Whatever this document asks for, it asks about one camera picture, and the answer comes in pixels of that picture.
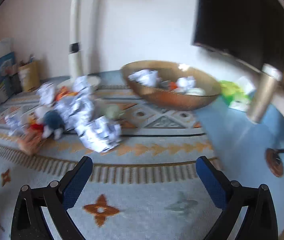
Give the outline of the white desk lamp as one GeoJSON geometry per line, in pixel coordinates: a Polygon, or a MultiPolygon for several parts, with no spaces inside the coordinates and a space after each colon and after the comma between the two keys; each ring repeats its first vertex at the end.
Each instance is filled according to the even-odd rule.
{"type": "MultiPolygon", "coordinates": [[[[70,9],[70,45],[68,54],[68,63],[70,70],[70,78],[62,83],[60,86],[73,85],[77,77],[83,76],[83,64],[81,55],[81,42],[80,42],[80,9],[82,0],[71,0],[70,9]]],[[[99,34],[101,23],[101,2],[102,0],[93,0],[92,12],[92,26],[91,26],[91,41],[92,48],[89,55],[89,69],[90,74],[86,75],[86,80],[92,85],[94,90],[99,88],[101,83],[100,70],[101,70],[101,54],[99,48],[99,34]]]]}

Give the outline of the black mesh pen holder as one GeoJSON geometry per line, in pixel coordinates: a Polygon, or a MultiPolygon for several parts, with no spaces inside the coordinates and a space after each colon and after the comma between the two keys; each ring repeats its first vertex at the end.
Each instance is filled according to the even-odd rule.
{"type": "Polygon", "coordinates": [[[18,73],[10,75],[9,81],[10,81],[11,90],[14,94],[22,93],[22,86],[18,73]]]}

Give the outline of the orange snack wrapper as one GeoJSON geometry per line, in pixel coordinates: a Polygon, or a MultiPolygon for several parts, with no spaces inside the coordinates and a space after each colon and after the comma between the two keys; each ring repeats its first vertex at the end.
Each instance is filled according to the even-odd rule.
{"type": "Polygon", "coordinates": [[[68,87],[62,86],[59,89],[59,91],[58,91],[58,93],[57,93],[57,95],[55,97],[55,100],[59,101],[59,100],[61,100],[65,96],[76,96],[77,94],[78,94],[78,92],[74,92],[74,91],[70,90],[68,87]]]}

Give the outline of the black monitor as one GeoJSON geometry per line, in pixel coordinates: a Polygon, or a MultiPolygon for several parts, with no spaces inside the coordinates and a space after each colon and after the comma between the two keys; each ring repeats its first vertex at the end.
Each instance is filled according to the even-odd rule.
{"type": "Polygon", "coordinates": [[[199,0],[194,44],[284,73],[284,7],[278,0],[199,0]]]}

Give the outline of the brown wooden bowl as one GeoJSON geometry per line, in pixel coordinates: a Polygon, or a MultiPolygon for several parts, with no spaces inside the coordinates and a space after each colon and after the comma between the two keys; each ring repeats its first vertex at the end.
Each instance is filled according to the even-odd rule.
{"type": "Polygon", "coordinates": [[[221,93],[219,82],[209,74],[192,67],[183,68],[181,64],[174,62],[131,62],[121,68],[121,73],[135,94],[147,102],[168,109],[192,111],[203,108],[215,101],[221,93]],[[159,81],[154,88],[129,79],[131,74],[145,69],[158,73],[159,81]],[[187,92],[178,87],[178,79],[190,76],[194,78],[195,88],[199,89],[199,93],[187,92]]]}

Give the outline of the silver monitor stand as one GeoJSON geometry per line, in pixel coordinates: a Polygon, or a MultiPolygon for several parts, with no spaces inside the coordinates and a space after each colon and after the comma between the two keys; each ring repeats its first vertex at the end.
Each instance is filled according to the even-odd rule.
{"type": "Polygon", "coordinates": [[[246,116],[260,123],[270,104],[284,116],[284,91],[281,88],[282,72],[270,64],[264,64],[258,87],[254,93],[246,116]]]}

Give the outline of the green white tissue pack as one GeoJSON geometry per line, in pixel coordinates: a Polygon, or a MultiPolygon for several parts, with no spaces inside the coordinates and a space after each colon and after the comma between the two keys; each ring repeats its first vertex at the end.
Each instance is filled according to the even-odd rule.
{"type": "Polygon", "coordinates": [[[236,82],[222,80],[219,84],[221,96],[230,109],[241,112],[248,110],[256,87],[246,76],[240,77],[236,82]]]}

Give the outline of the patterned blue woven mat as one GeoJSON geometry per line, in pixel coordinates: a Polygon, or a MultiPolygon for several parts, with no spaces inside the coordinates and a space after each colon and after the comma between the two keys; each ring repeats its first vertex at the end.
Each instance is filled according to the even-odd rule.
{"type": "Polygon", "coordinates": [[[69,214],[86,239],[203,239],[220,210],[197,177],[195,162],[204,155],[219,167],[219,160],[198,118],[151,105],[123,85],[102,86],[96,96],[124,112],[121,142],[105,153],[85,148],[70,133],[48,139],[29,157],[4,118],[33,113],[38,95],[21,93],[0,106],[0,239],[10,239],[21,186],[59,180],[84,155],[94,170],[69,214]]]}

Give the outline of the yellow paper pen holder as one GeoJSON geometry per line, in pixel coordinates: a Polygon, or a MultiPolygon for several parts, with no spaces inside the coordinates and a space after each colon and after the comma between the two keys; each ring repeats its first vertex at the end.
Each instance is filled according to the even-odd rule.
{"type": "Polygon", "coordinates": [[[40,86],[38,61],[19,67],[19,78],[24,92],[38,89],[40,86]]]}

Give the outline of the paper ball front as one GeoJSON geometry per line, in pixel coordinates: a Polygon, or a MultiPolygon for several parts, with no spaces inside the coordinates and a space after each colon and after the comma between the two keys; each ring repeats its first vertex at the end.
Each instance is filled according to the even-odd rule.
{"type": "Polygon", "coordinates": [[[56,97],[56,92],[57,92],[57,87],[55,83],[46,82],[42,84],[37,91],[40,97],[39,104],[48,107],[53,106],[56,97]]]}

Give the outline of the white red duck plush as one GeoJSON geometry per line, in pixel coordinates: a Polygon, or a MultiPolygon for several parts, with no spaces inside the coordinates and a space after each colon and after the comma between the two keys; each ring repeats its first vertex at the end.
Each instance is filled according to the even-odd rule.
{"type": "Polygon", "coordinates": [[[38,153],[51,135],[55,140],[59,140],[64,132],[64,121],[52,107],[36,108],[33,114],[28,116],[27,121],[22,134],[17,139],[19,149],[27,155],[38,153]]]}

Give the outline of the paper ball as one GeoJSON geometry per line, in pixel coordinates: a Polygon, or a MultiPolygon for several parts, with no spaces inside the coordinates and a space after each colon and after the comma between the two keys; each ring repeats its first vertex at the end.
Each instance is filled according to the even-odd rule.
{"type": "Polygon", "coordinates": [[[65,130],[76,129],[88,124],[94,114],[94,102],[91,98],[93,86],[86,76],[75,79],[72,87],[75,96],[64,96],[54,106],[64,122],[65,130]]]}
{"type": "Polygon", "coordinates": [[[101,116],[93,121],[81,121],[75,127],[80,141],[94,152],[107,152],[118,146],[121,141],[121,125],[106,116],[101,116]]]}
{"type": "Polygon", "coordinates": [[[46,82],[42,84],[37,91],[40,97],[39,104],[48,107],[53,106],[56,97],[56,92],[57,92],[57,87],[55,83],[46,82]]]}
{"type": "Polygon", "coordinates": [[[28,121],[23,114],[6,115],[5,122],[9,126],[9,136],[21,136],[28,128],[28,121]]]}

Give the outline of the blue cover book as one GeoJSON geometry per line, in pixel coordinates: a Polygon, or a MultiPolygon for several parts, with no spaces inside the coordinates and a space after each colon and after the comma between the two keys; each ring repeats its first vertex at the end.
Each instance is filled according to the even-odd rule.
{"type": "Polygon", "coordinates": [[[5,102],[12,95],[9,76],[17,73],[14,52],[0,57],[0,102],[5,102]]]}

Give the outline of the brown round coaster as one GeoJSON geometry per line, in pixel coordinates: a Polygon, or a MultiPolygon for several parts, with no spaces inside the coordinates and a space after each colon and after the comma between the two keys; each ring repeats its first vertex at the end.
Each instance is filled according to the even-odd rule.
{"type": "Polygon", "coordinates": [[[269,170],[277,178],[281,178],[284,175],[284,165],[280,158],[280,151],[272,148],[267,148],[265,152],[265,161],[269,170]]]}

